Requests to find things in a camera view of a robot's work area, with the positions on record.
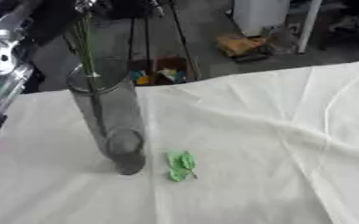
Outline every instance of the green stem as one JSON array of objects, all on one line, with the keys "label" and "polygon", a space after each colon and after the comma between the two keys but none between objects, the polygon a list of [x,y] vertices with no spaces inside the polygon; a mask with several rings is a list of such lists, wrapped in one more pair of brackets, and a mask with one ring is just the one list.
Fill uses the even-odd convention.
[{"label": "green stem", "polygon": [[190,174],[192,174],[192,176],[194,176],[195,179],[199,179],[199,177],[197,177],[197,175],[194,173],[194,171],[192,171],[192,170],[188,170],[188,171],[190,172]]}]

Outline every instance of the white cabinet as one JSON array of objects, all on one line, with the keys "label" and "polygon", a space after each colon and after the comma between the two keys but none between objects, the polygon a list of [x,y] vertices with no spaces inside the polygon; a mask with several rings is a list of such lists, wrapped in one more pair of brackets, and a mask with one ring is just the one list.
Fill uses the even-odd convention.
[{"label": "white cabinet", "polygon": [[282,25],[290,0],[235,0],[233,19],[248,37],[258,36],[265,27]]}]

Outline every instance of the green leaves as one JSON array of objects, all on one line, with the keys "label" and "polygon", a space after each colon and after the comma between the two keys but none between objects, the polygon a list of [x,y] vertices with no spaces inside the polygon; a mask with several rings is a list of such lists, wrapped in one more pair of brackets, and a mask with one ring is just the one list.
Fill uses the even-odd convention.
[{"label": "green leaves", "polygon": [[175,182],[180,182],[187,178],[187,175],[192,174],[195,179],[197,175],[193,172],[196,167],[194,157],[188,151],[168,152],[167,161],[170,166],[169,179]]}]

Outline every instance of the black stand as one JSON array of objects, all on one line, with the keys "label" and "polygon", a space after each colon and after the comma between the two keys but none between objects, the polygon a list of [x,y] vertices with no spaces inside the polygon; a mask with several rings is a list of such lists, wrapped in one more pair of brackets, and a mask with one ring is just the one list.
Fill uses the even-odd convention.
[{"label": "black stand", "polygon": [[[151,3],[150,0],[145,0],[144,5],[144,35],[145,35],[145,53],[147,58],[147,69],[146,69],[146,75],[151,75],[151,46],[150,46],[150,25],[149,25],[149,15],[151,14]],[[189,64],[189,67],[191,69],[191,72],[193,73],[194,80],[198,81],[200,79],[198,72],[195,68],[194,61],[192,60],[191,54],[189,52],[189,48],[187,47],[187,38],[185,37],[185,34],[182,30],[180,20],[177,14],[177,11],[175,10],[175,3],[173,0],[168,0],[169,8],[172,12],[175,26],[177,28],[179,38],[181,41],[181,44],[183,46],[184,52],[187,57],[187,63]],[[134,29],[135,29],[135,22],[136,18],[133,17],[130,20],[130,37],[129,37],[129,52],[128,52],[128,68],[130,67],[130,62],[132,61],[132,53],[133,53],[133,39],[134,39]]]}]

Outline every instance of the white cloth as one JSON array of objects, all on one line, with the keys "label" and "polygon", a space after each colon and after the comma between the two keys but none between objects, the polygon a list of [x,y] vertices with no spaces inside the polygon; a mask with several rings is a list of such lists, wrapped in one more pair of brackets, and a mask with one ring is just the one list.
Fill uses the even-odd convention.
[{"label": "white cloth", "polygon": [[[0,132],[0,223],[359,224],[359,63],[138,90],[149,164],[122,177],[67,92]],[[165,178],[191,151],[198,180]]]}]

